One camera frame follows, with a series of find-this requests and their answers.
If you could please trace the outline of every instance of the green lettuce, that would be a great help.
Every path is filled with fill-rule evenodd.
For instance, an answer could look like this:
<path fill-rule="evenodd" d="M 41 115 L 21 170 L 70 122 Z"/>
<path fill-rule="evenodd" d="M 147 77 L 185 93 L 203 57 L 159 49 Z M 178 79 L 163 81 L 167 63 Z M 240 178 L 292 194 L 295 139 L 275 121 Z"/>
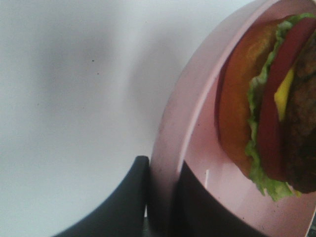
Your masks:
<path fill-rule="evenodd" d="M 304 17 L 314 16 L 309 13 L 295 15 L 289 17 L 278 25 L 276 31 L 276 42 L 273 51 L 268 55 L 267 61 L 265 62 L 261 73 L 251 80 L 247 94 L 251 114 L 248 120 L 249 126 L 251 128 L 251 140 L 246 146 L 245 153 L 253 158 L 249 178 L 256 184 L 258 190 L 263 195 L 265 195 L 266 191 L 274 201 L 293 195 L 293 191 L 286 182 L 280 182 L 268 178 L 260 165 L 260 155 L 256 146 L 260 106 L 263 90 L 268 79 L 270 66 L 278 52 L 278 49 L 284 42 L 286 33 Z"/>

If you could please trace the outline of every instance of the beef patty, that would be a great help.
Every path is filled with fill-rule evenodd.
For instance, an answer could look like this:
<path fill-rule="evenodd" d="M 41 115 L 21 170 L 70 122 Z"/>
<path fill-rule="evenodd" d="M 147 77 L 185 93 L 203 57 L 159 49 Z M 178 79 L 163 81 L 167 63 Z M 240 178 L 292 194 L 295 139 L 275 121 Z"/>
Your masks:
<path fill-rule="evenodd" d="M 286 175 L 303 193 L 316 191 L 316 37 L 296 66 L 284 122 Z"/>

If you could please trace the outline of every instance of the pink plate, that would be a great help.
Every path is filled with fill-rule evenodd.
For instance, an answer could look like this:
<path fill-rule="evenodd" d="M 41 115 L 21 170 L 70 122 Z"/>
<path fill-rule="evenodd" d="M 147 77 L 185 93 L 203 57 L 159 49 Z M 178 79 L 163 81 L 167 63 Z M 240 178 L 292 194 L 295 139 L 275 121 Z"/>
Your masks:
<path fill-rule="evenodd" d="M 166 230 L 183 161 L 208 192 L 234 215 L 272 237 L 305 236 L 315 213 L 316 193 L 273 202 L 226 157 L 219 146 L 215 99 L 220 72 L 252 25 L 291 14 L 316 14 L 311 0 L 256 0 L 225 19 L 183 70 L 165 108 L 151 159 L 149 215 Z"/>

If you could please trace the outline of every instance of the red tomato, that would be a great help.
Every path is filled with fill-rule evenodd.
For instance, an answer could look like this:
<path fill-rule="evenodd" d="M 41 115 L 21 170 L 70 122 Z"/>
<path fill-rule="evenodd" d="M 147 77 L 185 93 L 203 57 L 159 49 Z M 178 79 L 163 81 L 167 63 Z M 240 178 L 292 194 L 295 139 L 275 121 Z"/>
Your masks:
<path fill-rule="evenodd" d="M 315 28 L 315 18 L 303 18 L 287 33 L 271 65 L 264 89 L 257 144 L 261 165 L 268 177 L 272 179 L 286 180 L 282 155 L 282 128 L 278 120 L 274 94 Z"/>

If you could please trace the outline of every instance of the cheese slice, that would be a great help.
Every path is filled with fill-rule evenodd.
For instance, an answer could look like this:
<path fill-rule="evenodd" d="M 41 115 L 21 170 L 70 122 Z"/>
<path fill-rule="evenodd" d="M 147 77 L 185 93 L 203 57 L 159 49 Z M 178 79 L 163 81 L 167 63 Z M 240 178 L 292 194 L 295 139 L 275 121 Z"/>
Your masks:
<path fill-rule="evenodd" d="M 279 121 L 284 120 L 287 97 L 288 97 L 293 79 L 294 79 L 294 68 L 291 68 L 286 74 L 284 80 L 282 81 L 281 85 L 277 89 L 276 93 L 274 94 Z"/>

